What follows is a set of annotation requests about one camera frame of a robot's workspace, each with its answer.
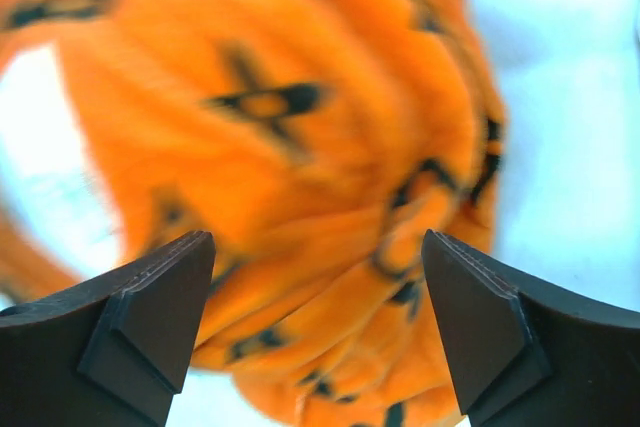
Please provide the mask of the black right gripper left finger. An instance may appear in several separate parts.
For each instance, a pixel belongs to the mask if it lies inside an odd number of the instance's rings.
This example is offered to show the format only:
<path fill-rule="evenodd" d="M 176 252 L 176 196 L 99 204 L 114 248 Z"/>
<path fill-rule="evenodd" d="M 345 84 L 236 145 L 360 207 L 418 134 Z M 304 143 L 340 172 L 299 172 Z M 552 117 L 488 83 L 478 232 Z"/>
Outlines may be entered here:
<path fill-rule="evenodd" d="M 190 232 L 1 312 L 4 426 L 163 426 L 181 393 L 215 259 Z"/>

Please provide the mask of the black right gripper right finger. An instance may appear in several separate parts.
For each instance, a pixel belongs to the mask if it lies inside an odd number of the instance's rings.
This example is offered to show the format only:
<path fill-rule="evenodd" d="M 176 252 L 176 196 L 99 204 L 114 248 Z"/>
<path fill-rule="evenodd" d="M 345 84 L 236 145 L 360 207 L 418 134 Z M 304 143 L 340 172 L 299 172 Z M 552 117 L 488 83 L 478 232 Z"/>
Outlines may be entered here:
<path fill-rule="evenodd" d="M 639 314 L 439 232 L 424 273 L 457 403 L 473 426 L 636 426 Z"/>

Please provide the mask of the orange black patterned pillowcase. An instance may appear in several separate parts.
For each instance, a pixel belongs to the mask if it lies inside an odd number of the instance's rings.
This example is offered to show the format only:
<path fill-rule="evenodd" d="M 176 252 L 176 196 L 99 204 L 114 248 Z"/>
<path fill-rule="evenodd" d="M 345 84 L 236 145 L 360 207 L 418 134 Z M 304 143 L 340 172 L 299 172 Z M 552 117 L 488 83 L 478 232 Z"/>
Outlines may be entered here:
<path fill-rule="evenodd" d="M 461 420 L 421 245 L 494 238 L 466 0 L 1 0 L 2 69 L 40 47 L 122 261 L 215 239 L 194 367 L 288 426 Z"/>

